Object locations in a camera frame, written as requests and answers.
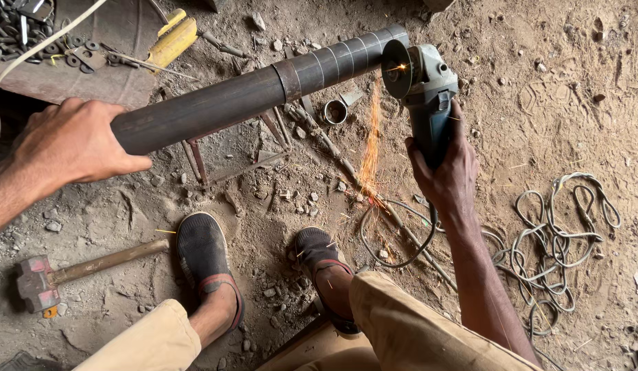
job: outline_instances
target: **white cable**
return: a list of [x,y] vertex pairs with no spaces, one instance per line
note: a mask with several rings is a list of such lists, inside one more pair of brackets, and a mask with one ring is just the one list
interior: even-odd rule
[[46,46],[51,44],[53,41],[57,40],[62,35],[65,35],[71,29],[76,27],[80,22],[83,22],[83,20],[86,19],[90,14],[94,13],[106,1],[107,0],[97,0],[97,2],[95,4],[93,4],[91,7],[89,7],[83,14],[79,15],[78,18],[76,18],[75,20],[70,22],[67,26],[63,27],[60,31],[56,32],[55,34],[53,34],[52,36],[50,36],[46,40],[42,41],[41,43],[33,46],[33,49],[30,49],[29,51],[27,51],[26,53],[24,53],[23,55],[21,55],[17,59],[14,59],[14,62],[10,63],[10,65],[7,66],[3,70],[3,72],[0,73],[0,82],[3,80],[3,78],[8,73],[10,73],[10,71],[15,69],[19,65],[19,63],[21,63],[21,62],[27,60],[28,58],[32,57],[33,55],[35,55],[35,53],[37,53],[40,50],[44,49]]

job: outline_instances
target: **angle grinder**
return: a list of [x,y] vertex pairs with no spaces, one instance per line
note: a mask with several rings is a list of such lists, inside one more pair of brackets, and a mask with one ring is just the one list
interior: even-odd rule
[[458,92],[458,76],[429,44],[408,49],[398,40],[383,49],[381,75],[386,89],[408,108],[415,145],[427,165],[442,163],[452,130],[448,127],[451,99]]

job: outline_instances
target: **grinder handle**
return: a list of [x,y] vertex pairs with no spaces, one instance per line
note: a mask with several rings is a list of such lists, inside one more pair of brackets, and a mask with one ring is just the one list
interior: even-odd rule
[[65,282],[73,281],[89,274],[102,271],[106,268],[118,266],[122,263],[126,263],[127,261],[138,259],[139,257],[161,252],[169,247],[170,244],[165,238],[163,238],[161,240],[152,241],[130,249],[118,251],[114,254],[98,257],[91,261],[79,263],[75,266],[60,269],[59,271],[51,273],[48,280],[52,286],[58,286]]
[[450,141],[451,130],[448,127],[452,102],[447,98],[447,107],[416,105],[409,107],[414,142],[425,157],[430,169],[436,170],[445,158]]

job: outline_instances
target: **wooden hammer handle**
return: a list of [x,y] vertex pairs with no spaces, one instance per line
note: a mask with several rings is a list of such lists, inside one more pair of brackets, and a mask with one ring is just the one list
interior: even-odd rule
[[49,282],[52,286],[58,286],[65,282],[73,281],[89,274],[102,271],[106,268],[118,266],[122,263],[126,263],[127,261],[138,259],[139,257],[161,252],[169,247],[170,245],[165,238],[152,241],[134,248],[76,264],[75,266],[60,269],[59,271],[55,271],[49,275]]

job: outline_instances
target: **grinder cutting disc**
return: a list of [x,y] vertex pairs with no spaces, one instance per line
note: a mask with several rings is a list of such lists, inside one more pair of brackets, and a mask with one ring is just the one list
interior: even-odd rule
[[413,65],[411,56],[399,40],[390,40],[381,55],[381,76],[390,95],[402,99],[411,89]]

